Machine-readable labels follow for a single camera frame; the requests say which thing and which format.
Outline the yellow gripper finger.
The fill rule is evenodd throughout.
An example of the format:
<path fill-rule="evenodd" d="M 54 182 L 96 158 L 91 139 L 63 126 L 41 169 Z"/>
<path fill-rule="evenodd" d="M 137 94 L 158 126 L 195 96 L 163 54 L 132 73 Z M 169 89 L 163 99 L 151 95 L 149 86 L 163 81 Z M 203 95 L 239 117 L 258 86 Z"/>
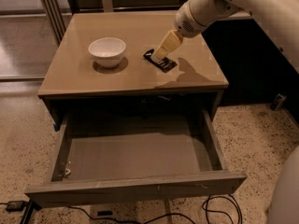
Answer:
<path fill-rule="evenodd" d="M 169 30 L 160 45 L 154 51 L 154 57 L 160 61 L 183 43 L 183 36 L 178 30 Z"/>

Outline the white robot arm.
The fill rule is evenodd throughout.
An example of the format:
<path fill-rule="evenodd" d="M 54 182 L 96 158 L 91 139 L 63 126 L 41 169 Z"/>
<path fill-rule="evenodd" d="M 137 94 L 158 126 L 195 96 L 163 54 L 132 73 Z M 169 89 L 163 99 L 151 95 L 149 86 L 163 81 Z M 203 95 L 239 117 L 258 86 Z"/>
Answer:
<path fill-rule="evenodd" d="M 174 26 L 151 55 L 159 63 L 184 38 L 203 33 L 213 22 L 244 10 L 258 23 L 295 71 L 299 72 L 299 0 L 188 0 Z"/>

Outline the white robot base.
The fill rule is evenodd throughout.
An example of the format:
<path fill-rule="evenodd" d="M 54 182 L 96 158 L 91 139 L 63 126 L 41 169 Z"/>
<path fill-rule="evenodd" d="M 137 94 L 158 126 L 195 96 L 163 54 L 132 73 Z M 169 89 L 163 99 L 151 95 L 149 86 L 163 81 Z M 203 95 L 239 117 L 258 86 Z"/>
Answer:
<path fill-rule="evenodd" d="M 266 224 L 299 224 L 299 147 L 283 164 Z"/>

